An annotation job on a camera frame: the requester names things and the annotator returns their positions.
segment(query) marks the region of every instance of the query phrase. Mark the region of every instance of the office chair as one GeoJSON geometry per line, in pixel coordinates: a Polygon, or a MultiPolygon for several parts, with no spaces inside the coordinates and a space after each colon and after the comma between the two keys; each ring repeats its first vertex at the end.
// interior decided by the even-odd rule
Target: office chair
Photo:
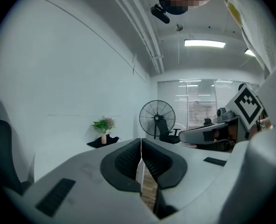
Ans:
{"type": "Polygon", "coordinates": [[[160,130],[160,137],[159,139],[162,142],[166,142],[166,143],[170,143],[170,144],[177,144],[180,142],[180,139],[178,136],[176,136],[177,131],[180,129],[173,129],[175,130],[175,134],[174,135],[169,135],[170,133],[172,133],[172,131],[169,131],[166,120],[165,119],[159,119],[157,121],[157,126],[160,130]]]}
{"type": "Polygon", "coordinates": [[[211,119],[209,119],[209,118],[204,119],[204,123],[203,123],[204,126],[208,126],[208,125],[212,125],[212,124],[213,123],[212,123],[211,119]]]}
{"type": "Polygon", "coordinates": [[[12,129],[3,120],[0,120],[0,185],[20,195],[31,185],[29,181],[21,183],[16,174],[12,156],[12,129]]]}

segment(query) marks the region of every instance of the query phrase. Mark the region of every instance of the window blind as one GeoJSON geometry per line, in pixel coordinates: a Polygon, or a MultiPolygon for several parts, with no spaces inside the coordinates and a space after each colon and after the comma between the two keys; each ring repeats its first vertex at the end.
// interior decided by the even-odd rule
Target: window blind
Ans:
{"type": "Polygon", "coordinates": [[[216,90],[217,109],[225,107],[228,102],[237,94],[237,88],[234,81],[214,80],[216,90]]]}
{"type": "Polygon", "coordinates": [[[183,82],[158,83],[158,99],[167,102],[175,112],[173,128],[187,129],[187,90],[183,82]]]}
{"type": "Polygon", "coordinates": [[[201,80],[197,83],[187,82],[188,129],[203,126],[207,118],[211,119],[213,123],[217,121],[217,104],[213,84],[213,80],[201,80]]]}

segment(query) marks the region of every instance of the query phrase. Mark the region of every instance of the fan stand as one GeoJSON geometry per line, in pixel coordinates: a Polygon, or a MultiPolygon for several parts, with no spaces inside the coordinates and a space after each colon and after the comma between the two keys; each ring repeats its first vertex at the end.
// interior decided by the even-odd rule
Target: fan stand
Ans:
{"type": "Polygon", "coordinates": [[[156,139],[156,134],[157,134],[157,122],[159,120],[159,115],[156,114],[153,118],[155,120],[155,135],[154,135],[153,139],[155,140],[156,139]]]}

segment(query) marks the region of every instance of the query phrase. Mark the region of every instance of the camera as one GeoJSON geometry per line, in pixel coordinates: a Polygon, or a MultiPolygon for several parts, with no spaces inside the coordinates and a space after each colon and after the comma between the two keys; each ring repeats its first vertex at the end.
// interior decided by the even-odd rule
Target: camera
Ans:
{"type": "Polygon", "coordinates": [[[151,7],[151,13],[155,17],[159,18],[165,24],[170,23],[169,17],[165,15],[166,11],[160,8],[157,4],[154,7],[151,7]]]}

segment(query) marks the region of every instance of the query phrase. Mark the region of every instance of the black rectangular panel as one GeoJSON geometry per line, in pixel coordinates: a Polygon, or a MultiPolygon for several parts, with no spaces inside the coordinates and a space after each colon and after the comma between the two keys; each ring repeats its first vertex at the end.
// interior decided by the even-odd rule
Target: black rectangular panel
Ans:
{"type": "Polygon", "coordinates": [[[212,164],[216,164],[216,165],[219,165],[219,166],[222,166],[222,167],[225,166],[225,164],[227,162],[227,161],[224,161],[224,160],[214,159],[214,158],[210,158],[210,157],[205,158],[203,161],[209,162],[209,163],[212,163],[212,164]]]}
{"type": "Polygon", "coordinates": [[[49,217],[52,217],[62,204],[65,197],[71,191],[75,183],[76,181],[71,179],[61,179],[55,185],[55,187],[49,191],[43,200],[37,204],[37,210],[41,211],[49,217]]]}

